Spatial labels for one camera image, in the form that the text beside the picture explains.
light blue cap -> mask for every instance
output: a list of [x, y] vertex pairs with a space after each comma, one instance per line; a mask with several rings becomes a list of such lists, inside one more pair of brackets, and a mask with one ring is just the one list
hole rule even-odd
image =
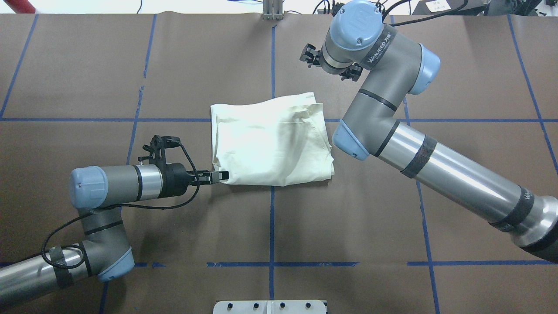
[[74, 169], [70, 174], [70, 199], [76, 209], [101, 206], [107, 197], [107, 175], [97, 166]]
[[440, 58], [435, 55], [432, 51], [424, 47], [423, 44], [419, 44], [422, 49], [422, 58], [420, 61], [420, 70], [418, 71], [418, 77], [415, 81], [415, 85], [409, 91], [409, 94], [418, 95], [432, 83], [438, 71], [440, 70]]
[[132, 270], [132, 268], [134, 268], [135, 265], [136, 263], [134, 262], [134, 256], [132, 255], [132, 247], [130, 246], [130, 248], [126, 251], [126, 253], [124, 253], [124, 255], [122, 255], [122, 257], [120, 257], [107, 269], [102, 271], [97, 276], [97, 278], [99, 278], [99, 280], [102, 282], [116, 279], [127, 274], [130, 270]]
[[340, 150], [358, 160], [364, 160], [366, 157], [370, 156], [370, 153], [364, 148], [358, 138], [354, 136], [343, 119], [339, 121], [339, 125], [333, 133], [331, 140]]
[[382, 29], [382, 14], [376, 5], [366, 0], [353, 0], [337, 12], [329, 27], [329, 36], [339, 47], [353, 51], [374, 44]]

white sticker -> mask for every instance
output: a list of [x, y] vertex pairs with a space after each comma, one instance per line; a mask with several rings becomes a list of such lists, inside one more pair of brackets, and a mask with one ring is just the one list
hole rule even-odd
[[446, 11], [451, 9], [450, 5], [446, 0], [436, 0], [436, 1], [426, 2], [426, 6], [430, 10], [430, 12], [440, 12], [440, 11]]

red object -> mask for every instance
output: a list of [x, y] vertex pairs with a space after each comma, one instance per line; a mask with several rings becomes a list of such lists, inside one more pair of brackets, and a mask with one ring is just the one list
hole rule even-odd
[[27, 0], [4, 0], [15, 13], [35, 13], [35, 7]]

robotic arm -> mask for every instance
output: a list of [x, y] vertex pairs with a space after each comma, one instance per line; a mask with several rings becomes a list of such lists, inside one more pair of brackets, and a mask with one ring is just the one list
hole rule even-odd
[[434, 80], [440, 59], [384, 24], [373, 3], [345, 4], [321, 50], [308, 44], [300, 60], [342, 80], [370, 70], [333, 134], [335, 146], [358, 160], [380, 158], [509, 233], [526, 252], [558, 263], [556, 198], [534, 195], [393, 118], [407, 93]]
[[[180, 163], [167, 163], [165, 149], [181, 147], [193, 171]], [[120, 208], [172, 209], [188, 204], [199, 186], [228, 179], [228, 172], [196, 170], [178, 137], [155, 135], [139, 157], [140, 165], [74, 169], [70, 175], [70, 197], [79, 217], [52, 232], [43, 244], [42, 256], [0, 269], [0, 311], [43, 296], [75, 282], [97, 275], [107, 282], [134, 267]], [[169, 207], [152, 207], [126, 202], [180, 196], [189, 185], [196, 186], [192, 197]], [[63, 227], [81, 220], [85, 240], [45, 251], [49, 238]]]

towel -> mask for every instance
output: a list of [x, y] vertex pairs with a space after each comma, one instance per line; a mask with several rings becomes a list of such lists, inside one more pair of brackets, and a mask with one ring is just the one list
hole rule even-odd
[[331, 179], [323, 104], [314, 93], [256, 104], [211, 106], [213, 167], [225, 184], [275, 185]]

